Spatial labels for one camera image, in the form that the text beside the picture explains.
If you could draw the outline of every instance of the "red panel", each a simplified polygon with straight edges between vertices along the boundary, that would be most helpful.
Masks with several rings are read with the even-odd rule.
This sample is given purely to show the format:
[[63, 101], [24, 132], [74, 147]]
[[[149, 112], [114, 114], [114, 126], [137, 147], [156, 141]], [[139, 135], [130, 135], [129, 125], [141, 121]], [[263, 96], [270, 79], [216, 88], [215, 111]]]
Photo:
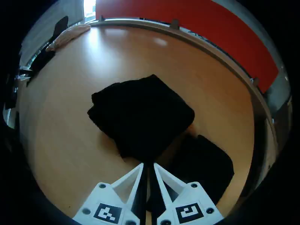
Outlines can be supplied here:
[[97, 0], [96, 18], [143, 17], [180, 26], [204, 36], [259, 78], [264, 93], [278, 69], [258, 36], [237, 16], [211, 0]]

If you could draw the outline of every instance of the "wooden table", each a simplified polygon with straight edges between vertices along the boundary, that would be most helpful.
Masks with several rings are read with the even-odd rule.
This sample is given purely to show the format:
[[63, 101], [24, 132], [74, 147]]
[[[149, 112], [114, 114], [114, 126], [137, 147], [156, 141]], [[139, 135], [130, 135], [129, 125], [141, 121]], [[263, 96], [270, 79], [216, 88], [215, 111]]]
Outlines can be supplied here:
[[194, 109], [194, 132], [231, 157], [235, 175], [217, 207], [226, 216], [236, 203], [254, 145], [247, 88], [216, 59], [173, 37], [139, 28], [93, 27], [19, 90], [21, 141], [29, 165], [47, 198], [68, 216], [99, 181], [112, 183], [139, 164], [123, 160], [89, 119], [91, 95], [151, 74]]

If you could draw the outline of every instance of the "window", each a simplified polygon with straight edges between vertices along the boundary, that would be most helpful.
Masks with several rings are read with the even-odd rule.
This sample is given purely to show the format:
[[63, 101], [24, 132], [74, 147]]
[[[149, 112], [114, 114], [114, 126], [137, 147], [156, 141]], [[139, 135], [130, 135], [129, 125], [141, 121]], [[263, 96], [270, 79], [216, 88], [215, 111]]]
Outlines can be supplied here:
[[84, 0], [84, 22], [89, 22], [96, 18], [96, 0]]

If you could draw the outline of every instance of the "beige cloth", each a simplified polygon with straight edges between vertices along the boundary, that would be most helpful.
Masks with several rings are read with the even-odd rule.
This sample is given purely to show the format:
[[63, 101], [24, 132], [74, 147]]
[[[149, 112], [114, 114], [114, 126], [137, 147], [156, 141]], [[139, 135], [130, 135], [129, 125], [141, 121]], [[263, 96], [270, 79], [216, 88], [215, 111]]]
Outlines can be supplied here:
[[56, 51], [58, 48], [66, 45], [72, 39], [77, 38], [82, 33], [91, 29], [88, 24], [79, 24], [73, 27], [69, 27], [64, 30], [46, 49], [46, 51]]

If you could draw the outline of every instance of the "black garment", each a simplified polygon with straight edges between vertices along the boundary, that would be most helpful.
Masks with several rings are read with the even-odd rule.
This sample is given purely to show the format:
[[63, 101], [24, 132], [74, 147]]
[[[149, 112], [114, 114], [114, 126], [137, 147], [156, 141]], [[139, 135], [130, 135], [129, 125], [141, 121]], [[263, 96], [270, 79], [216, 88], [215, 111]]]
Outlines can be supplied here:
[[46, 52], [45, 48], [40, 52], [40, 54], [37, 55], [37, 57], [32, 62], [29, 69], [32, 70], [31, 78], [26, 83], [28, 86], [32, 79], [34, 79], [40, 70], [44, 68], [44, 66], [55, 56], [55, 51], [49, 51]]
[[201, 135], [185, 137], [168, 171], [186, 183], [199, 182], [214, 204], [234, 175], [230, 157]]
[[121, 157], [153, 162], [193, 122], [195, 113], [156, 75], [92, 94], [91, 120], [115, 140]]

